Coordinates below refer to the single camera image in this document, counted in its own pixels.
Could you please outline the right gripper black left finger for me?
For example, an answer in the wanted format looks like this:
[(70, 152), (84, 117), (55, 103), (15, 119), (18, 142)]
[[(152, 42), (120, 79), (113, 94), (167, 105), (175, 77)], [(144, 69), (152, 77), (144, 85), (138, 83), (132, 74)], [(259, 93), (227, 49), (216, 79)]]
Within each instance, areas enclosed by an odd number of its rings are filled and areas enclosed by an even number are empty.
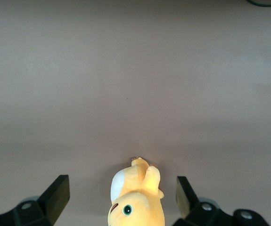
[(40, 195), (0, 214), (0, 226), (53, 226), (70, 199), (69, 176), (60, 175)]

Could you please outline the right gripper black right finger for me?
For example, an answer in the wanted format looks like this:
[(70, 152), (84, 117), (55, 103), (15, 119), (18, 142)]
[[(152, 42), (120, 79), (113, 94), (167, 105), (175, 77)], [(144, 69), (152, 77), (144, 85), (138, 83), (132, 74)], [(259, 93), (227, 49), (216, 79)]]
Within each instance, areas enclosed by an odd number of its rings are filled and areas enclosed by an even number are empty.
[(177, 177), (176, 202), (181, 212), (175, 226), (267, 226), (268, 222), (257, 212), (237, 209), (225, 213), (216, 202), (199, 199), (185, 176)]

